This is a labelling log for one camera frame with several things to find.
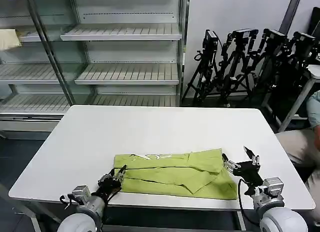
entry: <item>glass door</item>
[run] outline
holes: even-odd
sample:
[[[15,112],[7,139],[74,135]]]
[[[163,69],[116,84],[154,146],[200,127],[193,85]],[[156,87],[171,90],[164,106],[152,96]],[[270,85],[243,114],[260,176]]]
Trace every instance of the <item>glass door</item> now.
[[[56,120],[70,105],[88,101],[91,90],[73,83],[86,60],[79,44],[60,42],[60,34],[74,22],[70,0],[34,0],[50,52],[27,1],[0,0],[2,41],[11,41],[0,48],[0,120]]]

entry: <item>metal pole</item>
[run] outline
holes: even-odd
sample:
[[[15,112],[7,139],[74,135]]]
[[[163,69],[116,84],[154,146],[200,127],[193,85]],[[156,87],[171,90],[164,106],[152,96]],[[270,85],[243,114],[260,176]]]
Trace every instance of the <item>metal pole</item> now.
[[[68,84],[67,84],[63,74],[61,73],[62,69],[54,56],[53,48],[52,48],[51,43],[47,37],[46,30],[42,24],[40,16],[37,13],[37,8],[34,3],[34,0],[27,0],[27,6],[29,9],[29,13],[32,18],[32,21],[34,23],[34,26],[36,28],[36,31],[39,34],[43,48],[49,58],[51,65],[52,65],[54,73],[55,73],[55,75],[61,85],[61,88],[63,90],[63,93],[64,93],[66,99],[68,100],[70,106],[72,106],[75,103],[74,97],[73,97],[72,93],[69,91]]]
[[[287,35],[289,32],[289,29],[291,27],[292,21],[294,19],[294,16],[296,14],[296,11],[298,9],[300,0],[291,0],[288,6],[288,9],[286,10],[285,16],[283,18],[282,24],[279,28],[279,32]]]

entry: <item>shelf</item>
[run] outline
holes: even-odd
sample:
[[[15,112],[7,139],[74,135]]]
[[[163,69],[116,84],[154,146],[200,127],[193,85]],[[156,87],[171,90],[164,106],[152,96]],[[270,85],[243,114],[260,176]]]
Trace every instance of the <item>shelf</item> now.
[[[78,64],[63,64],[68,80]],[[0,84],[59,84],[50,63],[1,64]]]
[[[180,40],[175,23],[79,24],[61,35],[63,41],[137,41]]]
[[[93,105],[175,107],[176,96],[170,95],[97,95]]]
[[[175,63],[104,63],[89,64],[75,80],[87,85],[177,85]]]
[[[19,39],[23,43],[41,42],[39,34],[35,27],[18,27],[16,28]],[[59,41],[62,34],[60,26],[46,26],[46,34],[50,41]]]
[[[18,94],[0,103],[0,114],[63,115],[69,107],[64,95]]]

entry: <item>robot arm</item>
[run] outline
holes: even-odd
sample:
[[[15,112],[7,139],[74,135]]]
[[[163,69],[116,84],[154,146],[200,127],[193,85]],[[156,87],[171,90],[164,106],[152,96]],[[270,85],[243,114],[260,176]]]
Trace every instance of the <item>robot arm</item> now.
[[[72,204],[72,201],[79,205],[76,207],[76,213],[62,221],[57,232],[100,232],[105,209],[113,196],[121,190],[126,167],[126,165],[123,166],[117,174],[114,173],[115,169],[105,174],[98,181],[97,191],[92,194],[86,185],[81,185],[67,195],[69,203],[63,201],[65,198],[61,196],[60,201],[67,205],[66,208]]]
[[[250,161],[235,163],[228,160],[225,154],[222,155],[224,167],[233,175],[240,176],[238,184],[238,198],[241,212],[250,222],[244,213],[241,203],[240,184],[242,181],[248,186],[244,193],[253,199],[254,210],[259,215],[259,223],[262,232],[307,232],[308,227],[305,220],[297,212],[285,208],[284,198],[281,192],[284,183],[278,178],[261,179],[258,174],[260,169],[260,157],[255,156],[248,148],[244,147]]]

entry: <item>black cable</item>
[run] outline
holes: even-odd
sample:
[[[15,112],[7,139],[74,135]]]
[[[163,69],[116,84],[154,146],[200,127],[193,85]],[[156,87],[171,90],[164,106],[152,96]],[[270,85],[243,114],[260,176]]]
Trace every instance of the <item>black cable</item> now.
[[[218,41],[219,41],[219,43],[220,43],[220,47],[221,47],[221,49],[222,49],[222,43],[221,43],[221,41],[220,41],[220,39],[219,39],[219,37],[218,37],[218,35],[214,32],[214,31],[212,31],[214,34],[215,34],[215,36],[218,38]]]
[[[259,222],[254,222],[251,219],[248,218],[248,216],[245,214],[245,211],[242,207],[242,201],[241,201],[241,193],[240,193],[240,186],[241,186],[241,182],[247,184],[242,178],[239,180],[238,183],[238,198],[239,198],[239,204],[240,204],[240,210],[241,210],[241,214],[252,224],[254,224],[255,226],[260,227],[260,223]]]
[[[111,195],[111,197],[108,199],[108,203],[120,190],[121,189],[118,189],[116,192],[113,193],[113,195]]]

